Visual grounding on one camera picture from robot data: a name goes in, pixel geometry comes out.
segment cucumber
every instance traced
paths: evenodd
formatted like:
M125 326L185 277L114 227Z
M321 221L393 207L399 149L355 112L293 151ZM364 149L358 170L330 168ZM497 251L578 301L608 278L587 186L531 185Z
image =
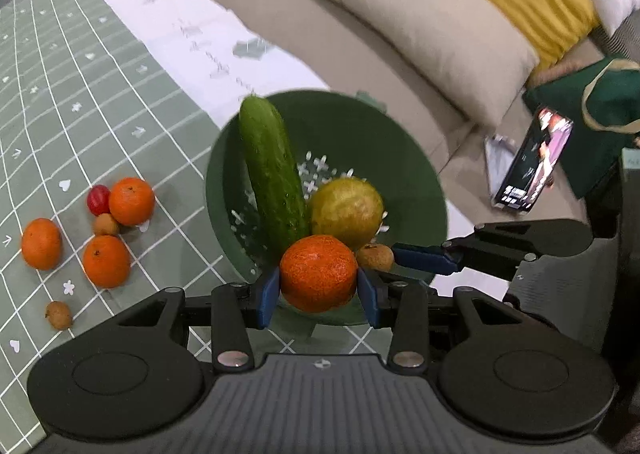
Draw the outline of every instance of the cucumber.
M298 166L284 120L268 100L248 96L238 114L258 215L273 259L310 234Z

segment orange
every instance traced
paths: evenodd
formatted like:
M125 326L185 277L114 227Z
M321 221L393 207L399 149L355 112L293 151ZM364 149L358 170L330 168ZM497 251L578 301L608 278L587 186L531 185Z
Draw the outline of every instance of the orange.
M156 196L149 183L138 178L124 178L111 189L109 211L121 225L134 227L151 218Z
M31 221L24 229L20 243L24 262L35 269L53 269L60 262L60 231L48 219Z
M293 243L280 260L280 290L292 306L320 313L351 300L358 263L353 252L330 235Z
M88 279L98 288L115 288L129 277L129 252L112 235L100 235L89 241L82 266Z

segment robotic arm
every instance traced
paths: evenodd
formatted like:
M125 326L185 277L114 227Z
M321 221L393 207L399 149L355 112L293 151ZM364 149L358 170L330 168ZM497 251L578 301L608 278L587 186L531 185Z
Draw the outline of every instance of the robotic arm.
M393 250L401 265L511 280L552 248L590 249L577 225L484 225L442 247ZM517 297L465 286L440 297L366 269L357 283L370 325L393 330L386 363L268 355L256 366L246 330L269 325L277 270L205 297L167 288L124 310L34 365L28 394L47 437L33 453L608 452L593 432L616 390L609 366ZM210 364L186 350L189 326L204 325Z

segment beige sofa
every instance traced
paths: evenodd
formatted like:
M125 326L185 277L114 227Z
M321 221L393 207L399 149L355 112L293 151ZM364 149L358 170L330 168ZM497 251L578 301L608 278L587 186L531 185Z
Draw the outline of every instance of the beige sofa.
M387 114L414 137L440 175L453 204L472 222L513 219L493 209L484 164L482 130L449 103L388 42L346 10L326 0L215 0L246 26L306 62L331 88L366 91L387 106ZM576 46L583 60L602 54L588 40ZM530 114L519 98L498 131L521 141ZM586 220L562 172L524 219L571 217Z

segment phone screen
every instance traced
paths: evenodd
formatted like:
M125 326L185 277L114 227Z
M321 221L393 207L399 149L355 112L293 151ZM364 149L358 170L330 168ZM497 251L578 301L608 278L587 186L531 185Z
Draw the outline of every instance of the phone screen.
M496 205L530 211L569 140L573 125L571 120L547 107L536 112L495 195Z

